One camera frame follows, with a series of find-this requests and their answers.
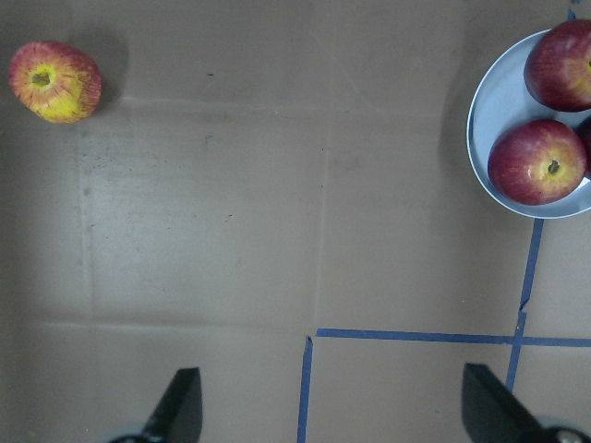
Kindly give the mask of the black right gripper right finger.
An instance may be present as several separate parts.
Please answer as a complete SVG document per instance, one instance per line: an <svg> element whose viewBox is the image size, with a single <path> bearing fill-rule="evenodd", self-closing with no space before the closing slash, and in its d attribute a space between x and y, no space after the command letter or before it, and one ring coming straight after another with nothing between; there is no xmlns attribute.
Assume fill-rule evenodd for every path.
<svg viewBox="0 0 591 443"><path fill-rule="evenodd" d="M464 365L462 422L476 443L547 441L538 420L482 364Z"/></svg>

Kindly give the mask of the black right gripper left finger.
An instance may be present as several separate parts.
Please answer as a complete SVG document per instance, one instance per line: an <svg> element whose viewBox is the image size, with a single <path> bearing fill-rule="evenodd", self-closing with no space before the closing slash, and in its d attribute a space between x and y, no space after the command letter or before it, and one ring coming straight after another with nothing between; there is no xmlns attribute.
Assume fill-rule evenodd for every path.
<svg viewBox="0 0 591 443"><path fill-rule="evenodd" d="M198 367L178 369L140 432L141 442L199 442L203 423Z"/></svg>

